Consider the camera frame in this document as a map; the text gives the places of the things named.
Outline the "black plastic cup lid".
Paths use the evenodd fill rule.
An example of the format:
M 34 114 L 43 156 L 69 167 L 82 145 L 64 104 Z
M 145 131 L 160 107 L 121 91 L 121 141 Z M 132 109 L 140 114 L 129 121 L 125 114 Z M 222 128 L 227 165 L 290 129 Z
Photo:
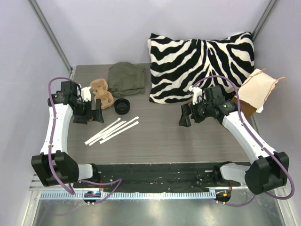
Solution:
M 117 99 L 114 102 L 115 112 L 121 115 L 124 115 L 130 110 L 130 102 L 125 98 Z

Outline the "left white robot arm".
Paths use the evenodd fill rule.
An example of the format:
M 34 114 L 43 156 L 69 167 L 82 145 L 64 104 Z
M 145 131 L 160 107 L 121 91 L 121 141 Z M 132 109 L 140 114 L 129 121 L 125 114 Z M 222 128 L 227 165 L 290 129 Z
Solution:
M 92 89 L 72 81 L 62 81 L 56 93 L 49 92 L 49 123 L 46 138 L 39 155 L 31 165 L 43 186 L 77 183 L 84 180 L 88 187 L 99 185 L 100 174 L 93 163 L 78 164 L 68 155 L 67 139 L 71 122 L 103 123 L 101 101 L 92 108 Z

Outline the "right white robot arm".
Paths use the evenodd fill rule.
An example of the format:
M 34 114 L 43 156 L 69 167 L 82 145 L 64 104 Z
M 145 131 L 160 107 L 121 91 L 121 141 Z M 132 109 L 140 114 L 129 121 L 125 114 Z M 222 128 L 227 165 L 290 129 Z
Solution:
M 226 101 L 219 86 L 201 89 L 189 87 L 192 101 L 181 106 L 182 115 L 179 125 L 191 126 L 191 120 L 200 123 L 208 117 L 216 119 L 238 141 L 247 154 L 250 166 L 226 162 L 212 174 L 213 182 L 218 186 L 229 180 L 246 185 L 253 194 L 262 194 L 286 185 L 289 158 L 278 153 L 250 126 L 244 115 L 238 111 L 238 105 Z

